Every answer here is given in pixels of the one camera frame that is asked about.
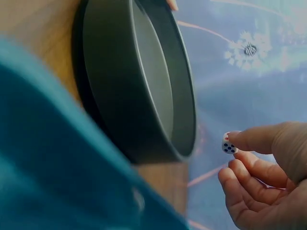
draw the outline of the white dice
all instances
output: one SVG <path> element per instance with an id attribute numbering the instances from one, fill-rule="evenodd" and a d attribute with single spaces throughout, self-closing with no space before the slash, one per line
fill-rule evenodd
<path id="1" fill-rule="evenodd" d="M 238 152 L 238 148 L 236 148 L 233 144 L 229 142 L 228 133 L 225 133 L 223 135 L 222 150 L 228 154 L 235 154 Z"/>

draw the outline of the flower pattern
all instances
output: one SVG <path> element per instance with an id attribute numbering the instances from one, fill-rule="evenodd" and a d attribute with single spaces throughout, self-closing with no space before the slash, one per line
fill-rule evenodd
<path id="1" fill-rule="evenodd" d="M 247 55 L 245 49 L 253 45 L 257 51 Z M 230 65 L 236 65 L 243 70 L 257 69 L 263 64 L 268 52 L 272 49 L 270 37 L 266 34 L 243 32 L 238 41 L 229 44 L 229 50 L 224 54 Z"/>

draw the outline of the dark metal pan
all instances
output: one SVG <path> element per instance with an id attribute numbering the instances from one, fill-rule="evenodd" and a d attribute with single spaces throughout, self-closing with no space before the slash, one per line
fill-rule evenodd
<path id="1" fill-rule="evenodd" d="M 196 133 L 182 38 L 165 0 L 89 0 L 73 30 L 85 109 L 133 163 L 183 161 Z"/>

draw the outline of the wooden surface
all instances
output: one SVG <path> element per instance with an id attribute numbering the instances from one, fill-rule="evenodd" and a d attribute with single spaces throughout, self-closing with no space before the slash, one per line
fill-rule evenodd
<path id="1" fill-rule="evenodd" d="M 71 25 L 80 0 L 0 0 L 0 32 L 40 57 L 79 102 L 71 63 Z M 140 174 L 177 211 L 186 209 L 185 164 L 142 166 Z"/>

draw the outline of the fabric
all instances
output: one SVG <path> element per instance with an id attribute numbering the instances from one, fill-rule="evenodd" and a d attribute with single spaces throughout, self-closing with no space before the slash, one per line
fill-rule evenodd
<path id="1" fill-rule="evenodd" d="M 307 3 L 177 3 L 175 17 L 194 75 L 200 122 L 189 165 L 188 219 L 194 229 L 237 229 L 217 179 L 233 158 L 222 152 L 222 136 L 252 126 L 307 121 Z"/>
<path id="2" fill-rule="evenodd" d="M 186 230 L 61 84 L 0 40 L 2 230 Z"/>

